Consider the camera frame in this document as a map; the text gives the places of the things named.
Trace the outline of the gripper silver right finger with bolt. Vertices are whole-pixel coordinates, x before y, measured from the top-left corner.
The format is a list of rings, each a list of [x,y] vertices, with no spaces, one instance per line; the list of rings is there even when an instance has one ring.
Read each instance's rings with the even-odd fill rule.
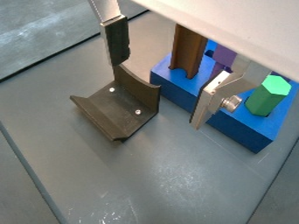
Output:
[[[230,112],[235,111],[242,102],[238,94],[258,87],[272,72],[268,67],[241,54],[234,60],[231,71],[233,73],[222,71],[201,89],[190,120],[190,124],[197,130],[221,108]]]

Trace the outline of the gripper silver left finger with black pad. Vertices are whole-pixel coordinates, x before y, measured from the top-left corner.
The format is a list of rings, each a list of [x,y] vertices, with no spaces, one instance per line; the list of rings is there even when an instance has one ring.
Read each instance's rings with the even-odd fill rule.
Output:
[[[89,0],[107,43],[111,66],[121,65],[130,57],[127,16],[121,12],[118,0]]]

